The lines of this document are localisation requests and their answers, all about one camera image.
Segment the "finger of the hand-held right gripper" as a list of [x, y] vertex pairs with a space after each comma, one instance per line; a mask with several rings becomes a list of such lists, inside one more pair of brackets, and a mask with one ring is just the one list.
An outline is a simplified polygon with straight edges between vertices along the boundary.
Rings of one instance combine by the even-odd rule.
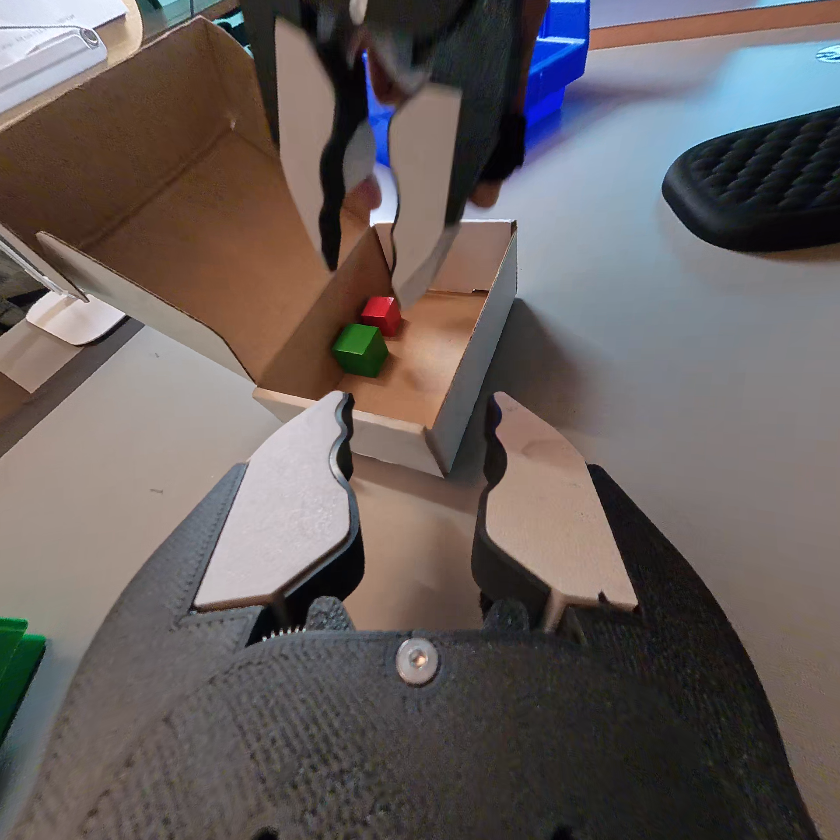
[[424, 85], [392, 116], [388, 151], [397, 194], [392, 289], [409, 310], [433, 285], [459, 226], [446, 221], [460, 92]]
[[313, 247], [336, 270], [344, 199], [370, 174], [358, 25], [350, 16], [277, 16], [273, 36], [281, 165]]

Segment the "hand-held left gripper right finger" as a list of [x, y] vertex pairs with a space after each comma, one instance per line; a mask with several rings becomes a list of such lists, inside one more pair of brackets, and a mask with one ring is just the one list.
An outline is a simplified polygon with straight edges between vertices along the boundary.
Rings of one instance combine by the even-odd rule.
[[636, 610], [594, 480], [572, 443], [504, 392], [488, 399], [485, 440], [471, 553], [485, 601], [517, 602], [542, 631], [558, 629], [570, 606]]

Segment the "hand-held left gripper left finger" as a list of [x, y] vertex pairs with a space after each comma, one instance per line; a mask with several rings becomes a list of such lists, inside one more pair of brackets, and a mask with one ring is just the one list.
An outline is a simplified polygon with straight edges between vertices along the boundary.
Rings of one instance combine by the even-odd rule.
[[284, 423], [245, 466], [197, 587], [193, 608], [269, 608], [302, 627], [320, 597], [342, 602], [363, 578], [350, 485], [354, 399], [331, 392]]

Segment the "blue plastic bin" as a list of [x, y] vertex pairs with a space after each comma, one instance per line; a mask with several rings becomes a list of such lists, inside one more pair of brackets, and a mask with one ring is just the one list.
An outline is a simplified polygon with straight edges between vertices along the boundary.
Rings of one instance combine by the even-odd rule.
[[455, 57], [455, 78], [436, 70], [433, 81], [462, 90], [474, 103], [502, 105], [498, 145], [482, 180], [503, 180], [524, 161], [526, 149], [560, 124], [565, 89], [585, 70], [590, 45], [590, 2], [550, 2], [537, 37], [528, 78], [524, 114], [510, 114], [508, 72], [492, 61], [477, 66], [471, 56]]

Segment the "red cube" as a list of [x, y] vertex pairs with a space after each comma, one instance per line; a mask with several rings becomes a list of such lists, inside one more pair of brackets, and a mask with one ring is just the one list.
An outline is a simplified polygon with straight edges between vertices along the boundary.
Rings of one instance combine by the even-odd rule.
[[358, 323], [375, 327], [386, 338], [395, 337], [402, 326], [403, 317], [395, 297], [369, 297], [358, 317]]

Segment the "white cardboard mailer box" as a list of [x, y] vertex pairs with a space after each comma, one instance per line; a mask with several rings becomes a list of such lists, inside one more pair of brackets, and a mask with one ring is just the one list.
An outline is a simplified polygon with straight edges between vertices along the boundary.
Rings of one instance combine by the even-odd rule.
[[202, 17], [2, 132], [2, 235], [85, 292], [244, 378], [291, 420], [354, 398], [354, 453], [446, 476], [517, 295], [513, 220], [462, 223], [373, 378], [334, 341], [384, 295], [385, 225], [343, 216], [330, 274], [270, 141], [254, 60]]

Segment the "green cube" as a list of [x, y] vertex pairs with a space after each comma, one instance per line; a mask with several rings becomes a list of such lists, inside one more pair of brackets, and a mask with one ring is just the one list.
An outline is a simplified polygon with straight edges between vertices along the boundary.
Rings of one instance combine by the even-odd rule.
[[389, 350], [378, 327], [355, 322], [344, 327], [332, 345], [332, 355], [345, 373], [374, 379]]

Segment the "green plastic bin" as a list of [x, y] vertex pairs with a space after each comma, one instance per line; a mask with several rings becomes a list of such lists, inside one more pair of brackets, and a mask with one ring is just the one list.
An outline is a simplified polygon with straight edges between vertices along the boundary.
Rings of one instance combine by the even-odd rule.
[[27, 628], [23, 618], [1, 618], [1, 742], [46, 651], [46, 637], [27, 633]]

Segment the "grey desk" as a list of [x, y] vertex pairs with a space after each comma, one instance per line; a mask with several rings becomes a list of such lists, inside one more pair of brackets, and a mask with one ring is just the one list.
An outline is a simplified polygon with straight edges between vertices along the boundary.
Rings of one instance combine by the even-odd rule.
[[[518, 298], [483, 393], [602, 466], [735, 626], [824, 838], [838, 838], [838, 248], [698, 240], [660, 185], [703, 140], [838, 104], [838, 25], [598, 49], [492, 212]], [[153, 330], [2, 456], [2, 615], [48, 638], [2, 750], [2, 838], [93, 636], [142, 563], [277, 420]]]

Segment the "person's right hand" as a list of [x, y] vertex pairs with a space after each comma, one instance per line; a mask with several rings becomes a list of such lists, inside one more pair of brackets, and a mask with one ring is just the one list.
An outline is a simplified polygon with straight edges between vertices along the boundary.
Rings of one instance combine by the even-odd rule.
[[[365, 40], [368, 70], [375, 98], [384, 105], [396, 107], [407, 100], [407, 93], [392, 79], [383, 66], [372, 42]], [[470, 202], [478, 208], [493, 207], [501, 193], [504, 180], [485, 178], [479, 181], [470, 195]], [[369, 214], [382, 204], [382, 191], [374, 175], [367, 175], [344, 199], [345, 205], [358, 214]]]

